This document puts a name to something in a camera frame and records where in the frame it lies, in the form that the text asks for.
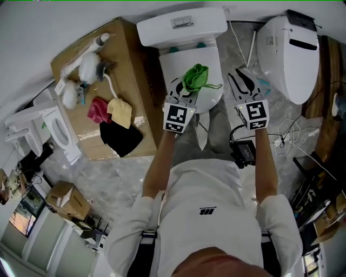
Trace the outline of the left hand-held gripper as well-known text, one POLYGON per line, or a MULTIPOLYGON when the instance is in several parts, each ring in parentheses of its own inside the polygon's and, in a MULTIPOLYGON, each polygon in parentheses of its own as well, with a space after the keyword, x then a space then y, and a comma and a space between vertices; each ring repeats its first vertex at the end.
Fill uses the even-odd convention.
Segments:
POLYGON ((169 95, 164 101, 163 129, 183 134, 197 110, 197 98, 197 92, 185 90, 182 77, 174 79, 170 83, 169 95))

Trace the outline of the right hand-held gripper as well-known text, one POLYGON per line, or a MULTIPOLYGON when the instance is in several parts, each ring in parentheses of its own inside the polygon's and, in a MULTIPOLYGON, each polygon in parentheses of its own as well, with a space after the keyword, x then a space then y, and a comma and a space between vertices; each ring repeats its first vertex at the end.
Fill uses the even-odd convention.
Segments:
POLYGON ((235 69, 236 74, 245 84, 250 95, 245 95, 240 89, 236 79, 228 73, 227 79, 235 101, 235 110, 238 117, 248 130, 263 129, 269 123, 268 100, 261 94, 258 79, 244 69, 235 69))

